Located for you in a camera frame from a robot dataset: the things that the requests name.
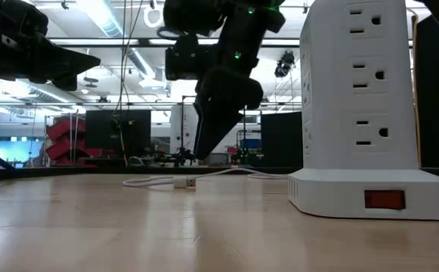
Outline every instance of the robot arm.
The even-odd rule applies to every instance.
[[[240,110],[257,109],[263,97],[259,82],[250,79],[267,30],[285,23],[278,6],[284,0],[167,0],[164,22],[181,34],[166,52],[169,80],[196,79],[199,115],[194,153],[205,159],[241,120]],[[222,27],[218,43],[199,45],[197,34],[210,36]]]
[[[0,79],[51,80],[65,91],[75,91],[76,76],[100,59],[60,48],[45,38],[48,18],[21,0],[0,0]]]

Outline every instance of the blue screen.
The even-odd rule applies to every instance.
[[[0,141],[0,158],[8,162],[27,162],[29,149],[31,157],[39,156],[43,141]]]

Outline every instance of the computer monitor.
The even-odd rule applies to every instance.
[[[85,117],[85,146],[115,150],[118,155],[125,151],[127,157],[140,156],[146,148],[150,148],[150,110],[123,110],[121,118],[118,113],[113,110],[88,110]]]
[[[301,127],[301,112],[261,115],[261,166],[303,168]]]
[[[415,58],[421,167],[439,168],[439,23],[433,16],[417,26]]]

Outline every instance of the wooden table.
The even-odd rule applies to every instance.
[[[305,215],[285,181],[123,188],[130,177],[0,182],[0,272],[439,272],[439,222]]]

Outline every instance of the red power switch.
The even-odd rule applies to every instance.
[[[406,197],[402,190],[366,190],[366,209],[393,209],[406,208]]]

